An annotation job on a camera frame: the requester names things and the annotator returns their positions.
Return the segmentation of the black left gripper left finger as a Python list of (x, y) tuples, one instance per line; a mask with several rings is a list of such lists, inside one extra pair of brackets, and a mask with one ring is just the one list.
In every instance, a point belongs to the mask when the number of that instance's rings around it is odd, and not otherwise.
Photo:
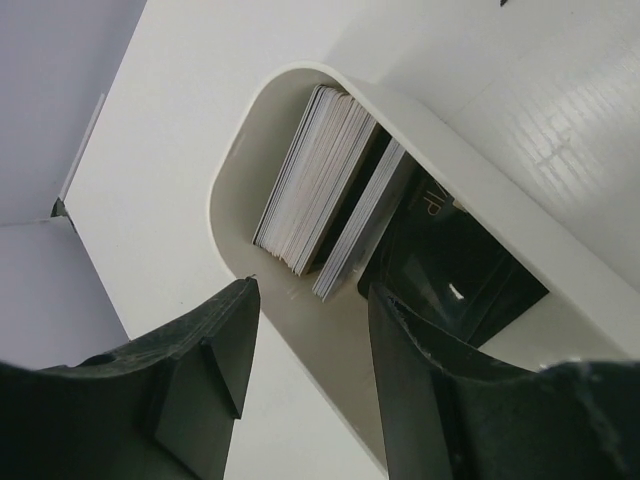
[(5, 479), (220, 479), (260, 315), (252, 277), (79, 365), (1, 367)]

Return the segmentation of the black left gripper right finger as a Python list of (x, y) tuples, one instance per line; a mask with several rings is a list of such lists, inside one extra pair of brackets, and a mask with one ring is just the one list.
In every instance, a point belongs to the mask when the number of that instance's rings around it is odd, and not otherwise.
[(639, 365), (532, 372), (480, 352), (381, 284), (369, 335), (393, 479), (635, 479)]

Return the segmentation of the grey card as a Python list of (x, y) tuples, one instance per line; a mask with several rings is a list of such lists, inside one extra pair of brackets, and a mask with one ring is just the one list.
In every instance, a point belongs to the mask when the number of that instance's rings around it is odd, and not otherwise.
[(396, 208), (413, 169), (392, 138), (322, 268), (312, 292), (326, 301), (353, 272)]

